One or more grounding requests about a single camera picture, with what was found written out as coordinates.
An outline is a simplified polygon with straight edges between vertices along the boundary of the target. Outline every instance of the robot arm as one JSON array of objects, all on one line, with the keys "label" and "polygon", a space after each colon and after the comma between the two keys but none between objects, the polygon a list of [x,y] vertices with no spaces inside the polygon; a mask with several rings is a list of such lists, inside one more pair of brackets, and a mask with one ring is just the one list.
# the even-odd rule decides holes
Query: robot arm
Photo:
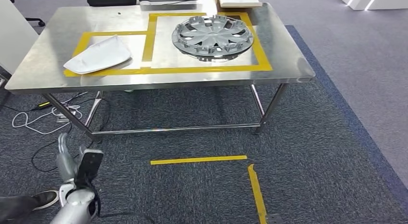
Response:
[{"label": "robot arm", "polygon": [[88,224],[97,214],[98,195],[90,182],[97,175],[103,152],[86,149],[76,164],[66,148],[66,136],[62,133],[58,138],[57,165],[64,184],[59,189],[61,210],[51,224]]}]

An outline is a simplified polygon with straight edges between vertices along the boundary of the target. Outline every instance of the chair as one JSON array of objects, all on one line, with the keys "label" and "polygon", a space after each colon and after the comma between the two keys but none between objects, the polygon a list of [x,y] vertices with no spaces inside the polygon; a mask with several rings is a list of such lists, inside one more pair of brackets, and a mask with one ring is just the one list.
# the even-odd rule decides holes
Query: chair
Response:
[{"label": "chair", "polygon": [[25,18],[27,21],[38,21],[39,26],[45,26],[44,21],[42,21],[40,18]]}]

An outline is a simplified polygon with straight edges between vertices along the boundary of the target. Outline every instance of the metal table top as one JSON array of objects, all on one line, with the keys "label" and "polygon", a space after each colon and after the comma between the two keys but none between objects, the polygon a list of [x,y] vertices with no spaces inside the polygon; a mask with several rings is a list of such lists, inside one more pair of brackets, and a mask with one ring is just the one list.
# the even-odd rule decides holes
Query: metal table top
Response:
[{"label": "metal table top", "polygon": [[[54,93],[75,91],[116,91],[175,88],[190,86],[249,85],[266,83],[309,82],[315,73],[286,30],[274,9],[267,3],[259,8],[240,9],[247,12],[262,48],[273,67],[272,71],[233,71],[172,74],[138,74],[109,76],[67,77],[63,64],[68,61],[84,32],[144,31],[150,13],[207,13],[216,14],[211,3],[180,6],[119,6],[119,7],[65,7],[57,10],[47,27],[34,43],[6,89],[15,94]],[[170,17],[182,22],[188,17]],[[171,42],[165,37],[174,26],[157,21],[152,65],[183,66],[197,61],[190,56],[169,49]],[[144,40],[126,41],[132,52],[139,52]],[[238,61],[254,62],[251,51],[242,54]]]}]

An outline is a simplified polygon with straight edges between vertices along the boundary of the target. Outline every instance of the power cord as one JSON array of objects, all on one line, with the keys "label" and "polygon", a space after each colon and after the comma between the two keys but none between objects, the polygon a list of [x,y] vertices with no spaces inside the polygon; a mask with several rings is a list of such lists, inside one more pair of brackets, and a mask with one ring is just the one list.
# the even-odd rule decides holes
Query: power cord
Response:
[{"label": "power cord", "polygon": [[[87,94],[87,93],[88,93],[88,92],[79,93],[79,94],[77,94],[76,96],[72,97],[71,99],[62,102],[62,104],[63,104],[66,108],[71,109],[71,110],[73,110],[73,111],[76,111],[76,112],[79,114],[78,119],[81,119],[81,118],[82,118],[82,113],[79,111],[79,109],[80,109],[81,107],[78,106],[78,105],[68,105],[68,102],[70,102],[70,101],[72,101],[72,100],[74,100],[74,99],[76,99],[76,98],[78,98],[78,97],[80,97],[80,96],[82,96],[82,95],[85,95],[85,94]],[[56,114],[56,113],[55,113],[56,111],[57,111],[57,109],[56,109],[55,107],[53,107],[53,108],[51,108],[51,112],[46,113],[46,114],[44,114],[44,115],[42,115],[42,116],[39,116],[38,118],[36,118],[36,119],[34,119],[33,121],[30,121],[30,122],[28,122],[28,113],[27,113],[27,112],[20,112],[20,113],[18,113],[17,115],[14,116],[14,118],[13,118],[13,120],[12,120],[12,126],[13,126],[13,128],[26,127],[26,128],[28,128],[28,129],[33,130],[33,131],[35,131],[35,132],[37,132],[37,133],[39,133],[39,134],[42,134],[42,135],[51,134],[51,133],[56,132],[56,131],[62,129],[63,127],[69,125],[70,123],[67,123],[67,124],[65,124],[65,125],[63,125],[63,126],[57,128],[57,129],[55,129],[55,130],[53,130],[53,131],[50,131],[50,132],[41,132],[41,131],[39,131],[39,130],[36,130],[36,129],[30,127],[29,125],[32,124],[32,123],[34,123],[34,122],[36,122],[37,120],[39,120],[39,119],[41,119],[41,118],[43,118],[43,117],[46,117],[46,116],[48,116],[48,115],[51,115],[51,114],[54,115],[54,116],[60,117],[60,118],[64,118],[64,117],[65,117],[62,113]],[[16,124],[15,124],[15,120],[16,120],[17,117],[19,117],[20,115],[24,115],[26,121],[25,121],[25,123],[22,124],[22,125],[16,125]]]},{"label": "power cord", "polygon": [[198,0],[182,0],[182,1],[176,1],[176,2],[172,2],[172,3],[166,3],[166,4],[160,4],[161,6],[162,5],[174,5],[174,4],[177,4],[177,3],[180,3],[180,2],[186,2],[186,1],[198,1]]}]

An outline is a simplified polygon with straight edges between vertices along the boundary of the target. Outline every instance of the yellow tape line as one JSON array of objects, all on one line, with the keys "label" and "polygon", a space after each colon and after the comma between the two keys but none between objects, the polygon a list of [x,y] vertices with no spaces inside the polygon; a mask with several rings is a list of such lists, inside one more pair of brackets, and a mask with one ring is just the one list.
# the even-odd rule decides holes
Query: yellow tape line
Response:
[{"label": "yellow tape line", "polygon": [[182,159],[169,159],[169,160],[151,160],[151,165],[164,165],[164,164],[179,164],[179,163],[192,163],[192,162],[204,162],[204,161],[221,161],[221,160],[245,160],[248,159],[246,155],[238,156],[225,156],[225,157],[208,157],[208,158],[182,158]]},{"label": "yellow tape line", "polygon": [[248,166],[249,179],[251,180],[252,192],[254,193],[256,209],[258,210],[260,224],[267,223],[267,209],[262,198],[261,187],[259,186],[258,176],[254,170],[254,164]]}]

